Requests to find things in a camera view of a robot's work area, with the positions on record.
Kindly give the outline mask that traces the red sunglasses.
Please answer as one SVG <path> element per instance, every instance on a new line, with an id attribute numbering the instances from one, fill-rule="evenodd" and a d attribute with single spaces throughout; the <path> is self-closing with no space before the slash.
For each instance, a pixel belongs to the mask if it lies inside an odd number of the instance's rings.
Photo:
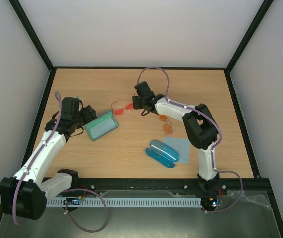
<path id="1" fill-rule="evenodd" d="M 111 104 L 111 110 L 112 110 L 112 114 L 113 114 L 114 117 L 117 117 L 117 116 L 122 115 L 122 114 L 124 113 L 124 110 L 126 110 L 126 111 L 131 111 L 131 110 L 133 109 L 133 103 L 129 103 L 129 104 L 127 104 L 127 105 L 126 105 L 125 107 L 123 107 L 123 108 L 115 109 L 115 108 L 114 108 L 114 105 L 115 105 L 116 103 L 117 103 L 117 102 L 114 101 L 114 102 L 112 102 L 112 104 Z"/>

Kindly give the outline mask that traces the green glasses case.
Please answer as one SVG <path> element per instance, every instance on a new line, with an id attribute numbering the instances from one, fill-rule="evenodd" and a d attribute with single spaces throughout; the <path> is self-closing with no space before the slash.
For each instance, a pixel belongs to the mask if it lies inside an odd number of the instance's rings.
<path id="1" fill-rule="evenodd" d="M 92 141 L 99 139 L 100 137 L 110 133 L 118 128 L 118 123 L 113 117 L 113 112 L 107 110 L 104 113 L 97 116 L 97 119 L 86 124 L 84 126 L 88 136 Z"/>

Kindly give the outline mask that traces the light blue cleaning cloth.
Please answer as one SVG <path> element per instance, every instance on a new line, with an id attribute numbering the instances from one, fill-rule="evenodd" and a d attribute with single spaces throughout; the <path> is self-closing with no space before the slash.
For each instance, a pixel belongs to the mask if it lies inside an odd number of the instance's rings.
<path id="1" fill-rule="evenodd" d="M 114 128 L 115 124 L 112 118 L 107 118 L 106 120 L 100 122 L 94 126 L 90 131 L 93 138 L 98 138 Z"/>

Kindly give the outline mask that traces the blue transparent glasses case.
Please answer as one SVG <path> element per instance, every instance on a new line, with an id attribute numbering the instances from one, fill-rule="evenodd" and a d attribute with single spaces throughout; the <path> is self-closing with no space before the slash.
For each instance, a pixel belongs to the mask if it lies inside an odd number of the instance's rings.
<path id="1" fill-rule="evenodd" d="M 179 161 L 179 153 L 159 140 L 151 141 L 145 152 L 167 168 L 175 167 L 175 163 Z"/>

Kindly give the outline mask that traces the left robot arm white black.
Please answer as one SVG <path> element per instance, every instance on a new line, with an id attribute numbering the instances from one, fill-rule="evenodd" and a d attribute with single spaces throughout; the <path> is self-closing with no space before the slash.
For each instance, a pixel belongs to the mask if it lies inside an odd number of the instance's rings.
<path id="1" fill-rule="evenodd" d="M 46 204 L 59 193 L 71 188 L 78 178 L 73 170 L 61 169 L 52 178 L 43 178 L 53 159 L 68 139 L 78 129 L 97 118 L 95 109 L 84 106 L 75 97 L 60 98 L 59 109 L 46 123 L 43 136 L 33 153 L 18 172 L 12 177 L 4 177 L 0 182 L 1 207 L 5 214 L 31 220 L 39 219 Z"/>

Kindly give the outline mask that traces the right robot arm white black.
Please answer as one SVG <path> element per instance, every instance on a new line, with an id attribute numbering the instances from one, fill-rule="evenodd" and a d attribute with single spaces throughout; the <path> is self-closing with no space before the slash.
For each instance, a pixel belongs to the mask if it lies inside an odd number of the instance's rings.
<path id="1" fill-rule="evenodd" d="M 207 106 L 186 105 L 163 94 L 155 95 L 145 81 L 136 84 L 134 89 L 137 93 L 132 98 L 134 109 L 165 115 L 183 123 L 189 142 L 197 149 L 200 191 L 204 194 L 212 193 L 219 182 L 215 148 L 221 132 Z"/>

